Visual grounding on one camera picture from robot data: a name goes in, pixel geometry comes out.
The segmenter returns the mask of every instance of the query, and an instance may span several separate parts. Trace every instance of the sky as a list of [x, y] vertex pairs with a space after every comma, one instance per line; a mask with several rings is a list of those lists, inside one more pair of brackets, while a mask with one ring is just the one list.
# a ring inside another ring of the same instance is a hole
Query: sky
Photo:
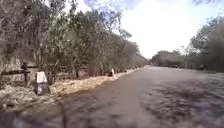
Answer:
[[[126, 7], [121, 24], [132, 33], [130, 40], [139, 45], [141, 54], [146, 58], [151, 58], [160, 50], [186, 47], [209, 18], [224, 12], [220, 9], [221, 5], [194, 6], [190, 0], [119, 1]], [[78, 0], [78, 3], [78, 10], [82, 11], [91, 10], [94, 4], [89, 0]]]

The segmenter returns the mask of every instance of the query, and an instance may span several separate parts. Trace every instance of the green foliage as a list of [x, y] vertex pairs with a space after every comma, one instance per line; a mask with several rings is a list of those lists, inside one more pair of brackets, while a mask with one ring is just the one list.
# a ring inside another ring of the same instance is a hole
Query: green foliage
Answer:
[[217, 17], [208, 21], [191, 39], [186, 56], [191, 67], [198, 68], [200, 65], [208, 70], [224, 71], [224, 18]]
[[159, 51], [150, 60], [152, 65], [163, 67], [183, 67], [184, 57], [179, 52]]
[[33, 62], [52, 77], [62, 67], [100, 75], [112, 67], [118, 71], [145, 64], [136, 43], [127, 40], [131, 34], [120, 25], [121, 13], [76, 12], [75, 1], [68, 13], [61, 0], [50, 1], [50, 6], [42, 0], [9, 1], [0, 6], [0, 57], [6, 63], [11, 58]]

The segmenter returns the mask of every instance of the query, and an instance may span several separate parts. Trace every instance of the asphalt road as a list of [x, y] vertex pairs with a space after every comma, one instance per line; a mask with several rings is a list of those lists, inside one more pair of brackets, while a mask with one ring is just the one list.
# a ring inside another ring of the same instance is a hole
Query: asphalt road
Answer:
[[146, 66], [29, 112], [0, 128], [224, 128], [224, 75]]

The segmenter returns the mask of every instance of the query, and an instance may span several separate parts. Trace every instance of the dry grass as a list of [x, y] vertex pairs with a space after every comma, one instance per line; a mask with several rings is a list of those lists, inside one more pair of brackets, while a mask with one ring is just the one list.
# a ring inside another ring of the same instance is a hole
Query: dry grass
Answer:
[[51, 94], [41, 97], [38, 97], [34, 94], [32, 87], [27, 88], [23, 86], [7, 85], [5, 89], [0, 90], [0, 110], [2, 106], [6, 104], [13, 104], [12, 109], [18, 109], [30, 107], [39, 103], [43, 104], [54, 102], [56, 99], [60, 99], [66, 94], [94, 89], [103, 82], [116, 80], [125, 74], [132, 73], [133, 71], [134, 70], [129, 70], [126, 73], [115, 74], [114, 77], [99, 76], [83, 80], [58, 80], [54, 85], [50, 87]]
[[129, 74], [131, 72], [133, 72], [133, 70], [129, 70], [126, 73], [115, 74], [114, 77], [99, 76], [91, 77], [84, 80], [60, 80], [57, 81], [53, 86], [51, 86], [51, 92], [52, 95], [57, 96], [83, 90], [94, 89], [98, 85], [101, 85], [103, 82], [116, 80], [120, 76], [123, 76], [124, 74]]

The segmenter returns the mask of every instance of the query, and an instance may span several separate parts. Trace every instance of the fence post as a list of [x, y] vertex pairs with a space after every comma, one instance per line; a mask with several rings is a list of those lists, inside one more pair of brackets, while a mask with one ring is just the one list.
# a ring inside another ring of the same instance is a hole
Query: fence post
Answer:
[[24, 81], [25, 81], [25, 84], [27, 85], [28, 84], [28, 73], [27, 73], [27, 63], [26, 62], [23, 62], [22, 66], [21, 66], [21, 69], [24, 70]]

